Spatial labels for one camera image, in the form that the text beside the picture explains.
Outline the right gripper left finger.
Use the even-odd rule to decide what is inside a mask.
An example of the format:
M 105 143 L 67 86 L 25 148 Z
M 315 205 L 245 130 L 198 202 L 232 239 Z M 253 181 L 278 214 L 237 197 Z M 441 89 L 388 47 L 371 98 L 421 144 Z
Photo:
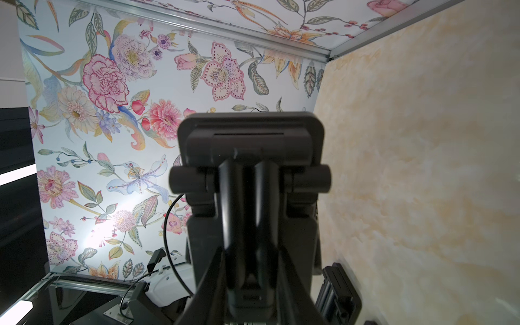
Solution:
M 226 318 L 226 266 L 222 248 L 216 250 L 192 302 L 175 322 L 188 324 L 224 324 Z

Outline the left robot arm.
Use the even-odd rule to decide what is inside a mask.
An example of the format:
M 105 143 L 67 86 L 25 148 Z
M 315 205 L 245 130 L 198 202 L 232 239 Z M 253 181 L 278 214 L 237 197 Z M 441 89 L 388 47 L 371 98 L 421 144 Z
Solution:
M 188 305 L 189 290 L 196 290 L 191 265 L 180 264 L 174 272 L 170 265 L 158 264 L 132 284 L 120 302 L 118 317 L 123 324 L 174 324 Z

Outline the black phone stand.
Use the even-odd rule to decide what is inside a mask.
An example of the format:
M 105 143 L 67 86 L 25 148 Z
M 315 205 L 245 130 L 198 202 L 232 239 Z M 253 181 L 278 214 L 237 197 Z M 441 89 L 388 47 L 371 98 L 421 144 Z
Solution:
M 192 208 L 196 291 L 222 248 L 225 323 L 279 324 L 279 250 L 309 294 L 317 266 L 317 200 L 332 180 L 321 162 L 322 123 L 309 112 L 196 113 L 181 122 L 178 142 L 181 165 L 170 170 L 169 186 Z
M 322 270 L 324 281 L 316 308 L 327 324 L 354 325 L 362 309 L 362 300 L 343 266 L 334 263 Z

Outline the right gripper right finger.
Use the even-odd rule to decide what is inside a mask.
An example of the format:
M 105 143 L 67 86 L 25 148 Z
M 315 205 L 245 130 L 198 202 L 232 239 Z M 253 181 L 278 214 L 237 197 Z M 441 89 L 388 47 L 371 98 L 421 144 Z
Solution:
M 279 250 L 276 299 L 279 324 L 326 324 L 285 248 Z

